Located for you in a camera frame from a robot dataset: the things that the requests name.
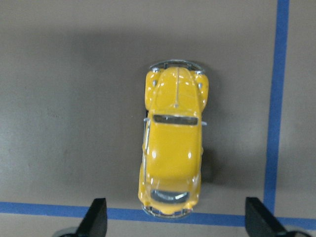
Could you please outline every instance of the toy car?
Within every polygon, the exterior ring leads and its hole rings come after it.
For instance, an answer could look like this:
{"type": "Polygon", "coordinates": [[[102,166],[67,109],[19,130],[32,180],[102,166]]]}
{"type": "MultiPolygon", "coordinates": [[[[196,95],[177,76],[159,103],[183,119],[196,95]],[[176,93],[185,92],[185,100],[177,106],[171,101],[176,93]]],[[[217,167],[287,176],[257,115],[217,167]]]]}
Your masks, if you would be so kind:
{"type": "Polygon", "coordinates": [[[148,214],[178,218],[192,211],[200,193],[208,79],[202,67],[185,60],[150,69],[138,198],[148,214]]]}

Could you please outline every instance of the die-cast model car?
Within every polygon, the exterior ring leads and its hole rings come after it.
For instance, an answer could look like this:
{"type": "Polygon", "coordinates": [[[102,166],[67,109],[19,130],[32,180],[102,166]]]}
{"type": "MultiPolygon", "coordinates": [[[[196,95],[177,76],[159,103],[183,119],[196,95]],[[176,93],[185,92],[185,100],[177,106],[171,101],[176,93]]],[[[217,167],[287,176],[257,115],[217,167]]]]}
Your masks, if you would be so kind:
{"type": "Polygon", "coordinates": [[[138,198],[145,212],[164,218],[189,214],[201,183],[202,121],[208,79],[201,66],[169,60],[146,76],[143,159],[138,198]]]}

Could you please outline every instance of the windshield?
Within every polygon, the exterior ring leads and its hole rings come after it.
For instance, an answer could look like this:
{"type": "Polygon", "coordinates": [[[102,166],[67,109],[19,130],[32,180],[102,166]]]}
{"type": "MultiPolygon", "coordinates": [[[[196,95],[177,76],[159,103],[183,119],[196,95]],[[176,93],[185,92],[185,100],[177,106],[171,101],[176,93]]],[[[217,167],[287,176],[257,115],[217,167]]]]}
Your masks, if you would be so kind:
{"type": "Polygon", "coordinates": [[[197,125],[198,123],[198,119],[196,117],[183,117],[173,115],[154,115],[154,121],[180,125],[197,125]]]}

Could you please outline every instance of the blue tape line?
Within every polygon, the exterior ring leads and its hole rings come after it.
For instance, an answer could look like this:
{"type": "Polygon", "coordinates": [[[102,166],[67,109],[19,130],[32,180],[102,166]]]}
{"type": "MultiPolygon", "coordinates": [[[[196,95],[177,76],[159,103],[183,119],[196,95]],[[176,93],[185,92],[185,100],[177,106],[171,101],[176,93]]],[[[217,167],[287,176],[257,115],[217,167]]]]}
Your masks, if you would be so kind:
{"type": "MultiPolygon", "coordinates": [[[[87,211],[88,207],[86,206],[0,202],[0,213],[6,214],[83,218],[87,211]]],[[[108,208],[107,212],[109,220],[244,227],[244,216],[241,215],[192,213],[183,219],[166,220],[149,216],[143,210],[137,209],[108,208]]],[[[299,226],[306,230],[316,230],[316,219],[286,217],[278,219],[284,225],[299,226]]]]}
{"type": "Polygon", "coordinates": [[[224,214],[208,214],[208,213],[192,213],[189,216],[168,220],[155,218],[147,215],[143,210],[135,209],[108,209],[108,217],[113,220],[128,221],[145,221],[145,222],[164,222],[177,224],[194,224],[194,225],[214,225],[214,226],[244,226],[244,216],[241,215],[224,215],[224,214]]]}
{"type": "Polygon", "coordinates": [[[289,0],[277,1],[276,41],[270,94],[267,161],[263,203],[271,213],[275,210],[277,161],[281,126],[284,71],[286,59],[289,0]]]}
{"type": "Polygon", "coordinates": [[[279,217],[278,220],[285,226],[297,226],[310,231],[316,230],[316,219],[279,217]]]}

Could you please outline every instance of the black plastic piece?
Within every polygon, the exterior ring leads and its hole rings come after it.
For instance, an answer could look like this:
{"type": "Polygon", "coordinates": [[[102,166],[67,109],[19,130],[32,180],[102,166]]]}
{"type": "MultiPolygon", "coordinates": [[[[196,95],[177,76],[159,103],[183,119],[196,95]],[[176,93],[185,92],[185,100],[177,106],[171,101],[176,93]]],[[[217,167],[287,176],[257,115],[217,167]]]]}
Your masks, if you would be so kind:
{"type": "Polygon", "coordinates": [[[105,198],[96,198],[91,204],[75,234],[60,237],[104,237],[108,228],[105,198]]]}
{"type": "Polygon", "coordinates": [[[250,237],[311,237],[301,231],[288,232],[257,197],[246,198],[245,228],[250,237]]]}

